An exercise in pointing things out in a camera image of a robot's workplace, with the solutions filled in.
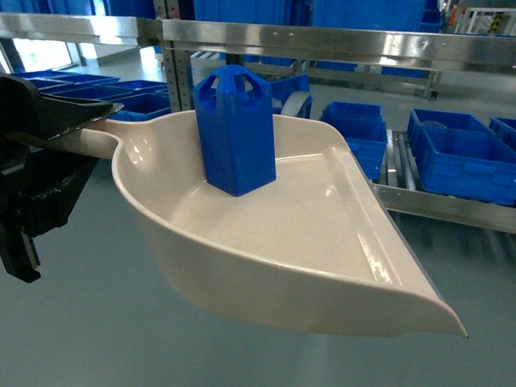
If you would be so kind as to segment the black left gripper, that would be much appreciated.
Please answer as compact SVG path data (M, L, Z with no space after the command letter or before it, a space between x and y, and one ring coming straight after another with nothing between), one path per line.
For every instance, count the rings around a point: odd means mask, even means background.
M61 98L30 81L1 76L1 259L11 276L40 278L33 239L64 226L98 159L35 150L15 135L55 139L118 113L119 102Z

